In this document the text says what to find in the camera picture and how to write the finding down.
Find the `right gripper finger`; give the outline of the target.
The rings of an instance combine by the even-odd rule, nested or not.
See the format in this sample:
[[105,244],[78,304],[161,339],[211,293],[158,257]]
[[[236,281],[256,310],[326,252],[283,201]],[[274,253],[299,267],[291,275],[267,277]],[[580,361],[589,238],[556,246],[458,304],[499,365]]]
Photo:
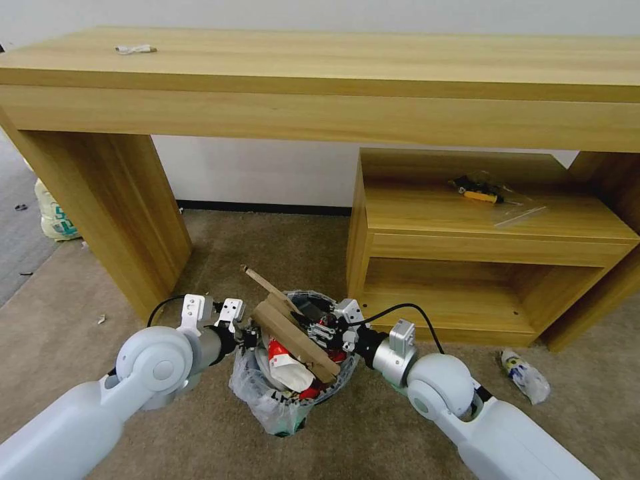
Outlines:
[[332,313],[324,314],[318,319],[299,314],[299,325],[307,334],[319,334],[320,332],[323,334],[342,334],[346,331],[345,323]]
[[308,331],[307,336],[318,346],[325,350],[332,351],[342,351],[343,350],[343,339],[342,336],[334,333],[330,334],[328,337],[323,336],[320,332]]

